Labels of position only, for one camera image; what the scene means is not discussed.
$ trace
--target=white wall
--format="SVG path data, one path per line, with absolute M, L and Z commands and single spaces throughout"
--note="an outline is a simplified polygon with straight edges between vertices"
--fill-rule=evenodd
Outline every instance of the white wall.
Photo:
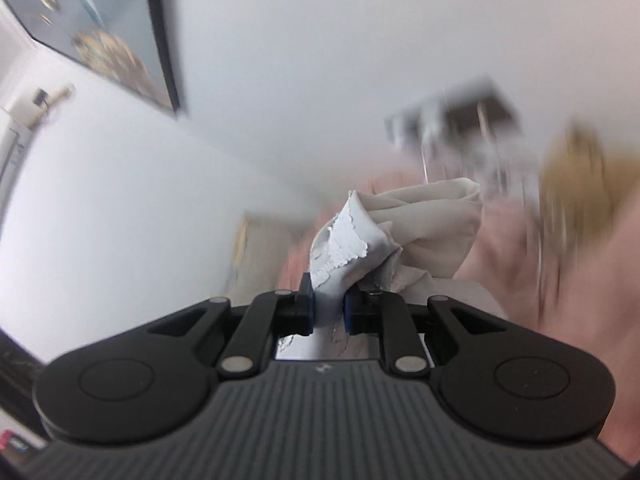
M 15 91 L 68 82 L 76 95 L 37 134 L 0 236 L 0 326 L 36 357 L 222 292 L 245 210 L 315 214 L 184 120 L 44 49 Z
M 385 116 L 484 74 L 540 152 L 573 113 L 640 131 L 640 0 L 172 3 L 202 137 L 325 196 L 406 163 Z
M 27 32 L 0 0 L 0 99 L 6 95 L 15 77 L 30 62 L 35 49 Z

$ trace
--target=framed picture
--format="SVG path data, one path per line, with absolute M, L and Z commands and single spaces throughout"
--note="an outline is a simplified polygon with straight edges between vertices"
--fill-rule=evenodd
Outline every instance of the framed picture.
M 31 37 L 168 110 L 178 109 L 161 0 L 5 0 Z

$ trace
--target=pink blanket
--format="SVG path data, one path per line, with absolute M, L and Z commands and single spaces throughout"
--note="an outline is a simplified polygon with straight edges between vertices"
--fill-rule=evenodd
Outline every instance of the pink blanket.
M 640 189 L 612 234 L 570 262 L 543 263 L 532 221 L 513 203 L 485 208 L 457 278 L 482 283 L 511 320 L 581 348 L 609 367 L 616 400 L 600 439 L 629 463 L 640 460 Z

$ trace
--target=ribbed gray surface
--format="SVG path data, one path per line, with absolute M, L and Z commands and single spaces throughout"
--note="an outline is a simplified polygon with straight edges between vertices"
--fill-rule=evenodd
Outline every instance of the ribbed gray surface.
M 593 440 L 547 450 L 482 440 L 449 419 L 426 384 L 378 362 L 273 362 L 223 384 L 180 430 L 149 444 L 99 449 L 55 442 L 31 479 L 609 480 L 626 470 Z

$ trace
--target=white cloth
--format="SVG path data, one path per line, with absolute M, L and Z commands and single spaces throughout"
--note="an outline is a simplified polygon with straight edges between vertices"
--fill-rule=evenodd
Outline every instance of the white cloth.
M 480 187 L 466 178 L 352 192 L 311 247 L 316 326 L 338 321 L 344 293 L 364 277 L 392 292 L 452 278 L 476 239 L 481 210 Z

